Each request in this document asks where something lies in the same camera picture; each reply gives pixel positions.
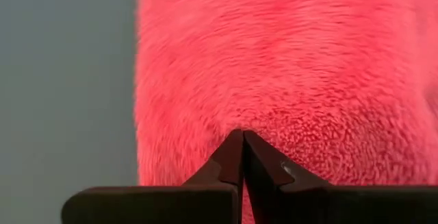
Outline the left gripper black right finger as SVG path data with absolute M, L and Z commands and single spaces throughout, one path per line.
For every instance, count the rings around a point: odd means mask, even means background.
M 244 133 L 244 174 L 256 223 L 437 224 L 435 186 L 335 186 Z

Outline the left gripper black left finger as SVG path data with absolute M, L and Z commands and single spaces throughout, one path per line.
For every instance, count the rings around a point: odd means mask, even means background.
M 63 224 L 240 224 L 244 135 L 233 130 L 180 186 L 88 188 L 62 207 Z

